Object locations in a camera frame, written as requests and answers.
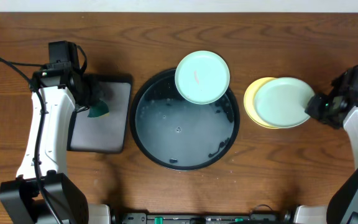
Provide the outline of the green yellow sponge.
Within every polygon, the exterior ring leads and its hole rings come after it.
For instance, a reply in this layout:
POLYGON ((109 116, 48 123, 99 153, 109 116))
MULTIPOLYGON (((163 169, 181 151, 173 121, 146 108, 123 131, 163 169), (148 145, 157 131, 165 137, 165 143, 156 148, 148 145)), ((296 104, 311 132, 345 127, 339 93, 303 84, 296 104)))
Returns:
POLYGON ((108 113, 109 113, 108 105, 104 101, 99 100, 96 104, 94 104, 89 108, 88 117, 97 118, 106 115, 108 113))

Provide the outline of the sage green plate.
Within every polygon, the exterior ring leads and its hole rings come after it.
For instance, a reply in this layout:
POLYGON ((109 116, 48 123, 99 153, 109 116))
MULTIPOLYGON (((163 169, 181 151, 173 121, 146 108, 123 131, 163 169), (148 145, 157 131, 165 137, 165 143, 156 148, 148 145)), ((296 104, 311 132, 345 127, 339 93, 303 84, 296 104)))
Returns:
POLYGON ((256 92, 254 108, 264 122, 278 128, 292 128, 310 118, 305 109, 313 96, 312 87, 302 80, 276 78, 256 92))

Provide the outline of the yellow plate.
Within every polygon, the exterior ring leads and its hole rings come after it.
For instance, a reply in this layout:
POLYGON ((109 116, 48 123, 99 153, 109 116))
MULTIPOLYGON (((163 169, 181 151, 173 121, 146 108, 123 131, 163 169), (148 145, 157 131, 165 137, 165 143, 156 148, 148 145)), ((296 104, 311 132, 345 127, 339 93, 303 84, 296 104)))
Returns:
POLYGON ((278 127, 266 123, 264 120, 262 120, 259 115, 257 114, 255 107, 254 107, 254 97, 258 90, 267 82, 274 80, 274 77, 264 77, 260 78, 254 82, 252 82, 248 88, 246 89, 246 92, 244 93, 244 108, 249 116, 249 118, 258 124, 261 127, 268 128, 268 129, 278 129, 278 127))

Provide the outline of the light teal plate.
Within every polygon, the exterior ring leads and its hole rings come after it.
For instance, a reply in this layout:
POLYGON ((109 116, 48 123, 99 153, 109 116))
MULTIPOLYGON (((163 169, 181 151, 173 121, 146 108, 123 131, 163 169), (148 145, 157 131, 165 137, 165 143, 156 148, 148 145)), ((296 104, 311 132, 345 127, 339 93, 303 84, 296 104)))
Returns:
POLYGON ((185 56, 175 70, 175 86, 185 100, 206 105, 220 99, 228 89, 227 63, 214 52, 199 50, 185 56))

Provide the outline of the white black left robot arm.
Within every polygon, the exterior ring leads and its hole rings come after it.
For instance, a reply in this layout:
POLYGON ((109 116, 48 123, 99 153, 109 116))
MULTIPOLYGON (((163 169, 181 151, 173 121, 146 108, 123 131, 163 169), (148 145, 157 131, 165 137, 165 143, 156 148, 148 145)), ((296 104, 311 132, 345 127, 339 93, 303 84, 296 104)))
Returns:
POLYGON ((111 223, 110 208, 87 202, 67 176, 71 117, 89 85, 75 72, 33 74, 33 114, 25 156, 15 180, 0 185, 13 223, 111 223))

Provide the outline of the black rectangular tray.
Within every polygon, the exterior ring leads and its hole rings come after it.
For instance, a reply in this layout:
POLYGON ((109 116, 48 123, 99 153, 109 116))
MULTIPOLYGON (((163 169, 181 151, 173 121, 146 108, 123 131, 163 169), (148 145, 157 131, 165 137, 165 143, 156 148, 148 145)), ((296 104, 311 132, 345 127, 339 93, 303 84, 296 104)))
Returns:
POLYGON ((124 148, 132 75, 97 75, 101 87, 100 100, 108 107, 73 112, 68 133, 69 151, 118 154, 124 148))

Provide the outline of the black round tray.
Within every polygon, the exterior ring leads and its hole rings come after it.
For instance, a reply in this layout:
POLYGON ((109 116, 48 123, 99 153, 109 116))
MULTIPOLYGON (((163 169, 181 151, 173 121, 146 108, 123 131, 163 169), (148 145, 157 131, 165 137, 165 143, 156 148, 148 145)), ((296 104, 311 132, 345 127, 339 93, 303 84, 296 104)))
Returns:
POLYGON ((217 101, 197 105, 175 86, 175 69, 146 81, 134 97, 129 124, 135 143, 154 163, 173 170, 197 170, 220 160, 234 144, 239 106, 227 89, 217 101))

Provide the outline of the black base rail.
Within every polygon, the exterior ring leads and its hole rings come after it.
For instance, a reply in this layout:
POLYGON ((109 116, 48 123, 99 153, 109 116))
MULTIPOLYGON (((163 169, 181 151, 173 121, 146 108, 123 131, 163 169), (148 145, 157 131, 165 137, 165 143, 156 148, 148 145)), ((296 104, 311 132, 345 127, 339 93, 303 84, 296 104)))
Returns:
POLYGON ((278 212, 266 204, 248 213, 146 213, 132 212, 120 216, 120 224, 283 224, 294 223, 295 209, 278 212))

